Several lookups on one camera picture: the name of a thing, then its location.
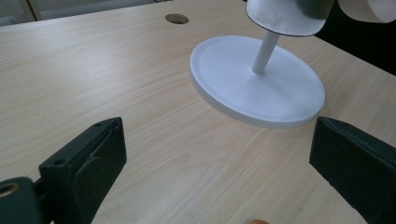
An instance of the white pole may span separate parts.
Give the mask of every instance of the white pole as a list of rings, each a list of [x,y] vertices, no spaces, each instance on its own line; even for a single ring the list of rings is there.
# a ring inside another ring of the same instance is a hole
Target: white pole
[[[257,53],[256,60],[254,61],[251,70],[256,74],[264,74],[264,68],[270,60],[271,54],[274,51],[276,42],[280,35],[274,32],[268,31],[266,37],[262,41],[259,52]]]

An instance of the wooden table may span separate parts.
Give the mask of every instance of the wooden table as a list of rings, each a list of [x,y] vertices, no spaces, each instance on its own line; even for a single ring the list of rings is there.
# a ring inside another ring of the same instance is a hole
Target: wooden table
[[[199,43],[264,36],[245,10],[240,0],[176,0],[0,28],[0,180],[37,180],[44,159],[121,116],[128,162],[93,223],[365,223],[308,163],[314,120],[259,128],[193,87]],[[313,36],[279,45],[321,78],[321,116],[396,146],[396,77]]]

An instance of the white disc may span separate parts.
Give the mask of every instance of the white disc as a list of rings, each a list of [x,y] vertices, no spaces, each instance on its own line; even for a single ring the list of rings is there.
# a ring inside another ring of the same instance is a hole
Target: white disc
[[[262,41],[218,36],[191,55],[191,79],[204,98],[229,116],[266,128],[292,128],[313,119],[325,101],[317,74],[278,46],[263,75],[251,71]]]

